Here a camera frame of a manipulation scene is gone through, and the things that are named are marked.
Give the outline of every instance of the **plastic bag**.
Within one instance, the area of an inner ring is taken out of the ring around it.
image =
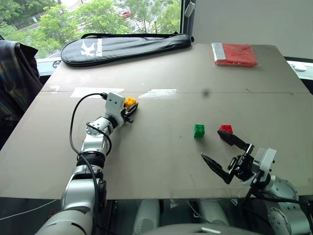
[[[212,43],[216,65],[248,66],[258,65],[251,45]]]

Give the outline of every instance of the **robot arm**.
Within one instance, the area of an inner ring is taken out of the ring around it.
[[[68,181],[61,199],[61,211],[52,216],[36,235],[91,235],[95,214],[106,201],[106,181],[103,180],[103,167],[111,150],[110,134],[114,128],[121,127],[125,121],[132,122],[130,116],[136,111],[138,103],[129,109],[124,107],[125,98],[114,93],[103,94],[106,98],[106,112],[87,123],[86,138],[81,153],[90,164],[96,178],[98,203],[95,199],[95,184],[86,162],[78,156],[76,167]]]
[[[230,184],[236,176],[242,184],[252,187],[245,199],[253,194],[260,199],[267,200],[268,220],[276,235],[309,234],[310,224],[299,204],[296,203],[299,197],[293,185],[287,180],[270,174],[270,166],[275,162],[276,150],[260,148],[253,158],[251,156],[254,148],[252,144],[245,143],[237,136],[225,131],[219,130],[218,134],[229,145],[236,145],[245,152],[231,160],[227,168],[229,172],[224,171],[216,161],[201,153],[208,166],[227,184]]]

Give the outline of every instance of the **gray floor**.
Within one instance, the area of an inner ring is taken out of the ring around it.
[[[51,200],[0,198],[0,218],[33,209],[49,201]],[[119,200],[115,204],[110,230],[119,235],[131,235],[140,202],[141,200]],[[185,200],[176,200],[176,202],[179,203],[179,206],[171,209],[169,206],[170,201],[164,200],[164,211],[160,217],[161,226],[179,223],[199,223],[199,220],[192,216],[193,214]],[[249,213],[245,217],[229,199],[220,200],[219,203],[232,226],[247,230],[252,229],[260,234],[273,234],[271,228],[261,220],[254,218]],[[262,204],[253,206],[255,210],[262,212]],[[0,220],[1,235],[33,235],[45,223],[51,213],[59,210],[60,201],[58,200],[39,210]],[[104,234],[103,231],[97,231],[97,235],[102,234]]]

